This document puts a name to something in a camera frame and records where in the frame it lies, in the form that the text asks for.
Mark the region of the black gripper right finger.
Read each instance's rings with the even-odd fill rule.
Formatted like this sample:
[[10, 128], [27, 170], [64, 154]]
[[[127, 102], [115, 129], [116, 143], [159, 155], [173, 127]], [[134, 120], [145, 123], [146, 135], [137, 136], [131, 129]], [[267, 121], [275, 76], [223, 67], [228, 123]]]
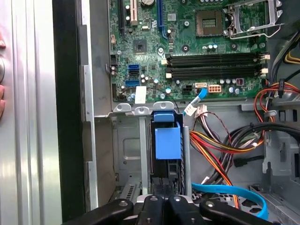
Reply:
[[272, 222], [249, 214], [228, 204], [205, 200], [199, 207], [180, 195], [168, 199], [169, 225], [271, 225]]

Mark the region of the person's hand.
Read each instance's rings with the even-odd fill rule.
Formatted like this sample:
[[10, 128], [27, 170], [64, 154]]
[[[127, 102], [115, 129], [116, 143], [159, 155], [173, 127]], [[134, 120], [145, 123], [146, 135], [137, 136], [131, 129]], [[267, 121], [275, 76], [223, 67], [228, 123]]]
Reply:
[[[3, 36], [0, 34], [0, 48], [1, 49], [5, 49], [6, 48], [6, 44], [5, 41], [3, 39]], [[5, 109], [5, 100], [3, 100], [3, 96], [4, 96], [4, 86], [1, 84], [0, 85], [0, 118], [2, 117], [2, 114], [4, 112]]]

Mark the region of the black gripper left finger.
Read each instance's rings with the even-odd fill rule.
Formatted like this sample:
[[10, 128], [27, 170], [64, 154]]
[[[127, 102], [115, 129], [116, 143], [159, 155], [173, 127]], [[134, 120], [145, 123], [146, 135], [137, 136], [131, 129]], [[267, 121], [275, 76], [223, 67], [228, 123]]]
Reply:
[[163, 224], [164, 200], [148, 195], [143, 202], [133, 203], [117, 199], [91, 210], [65, 225], [161, 225]]

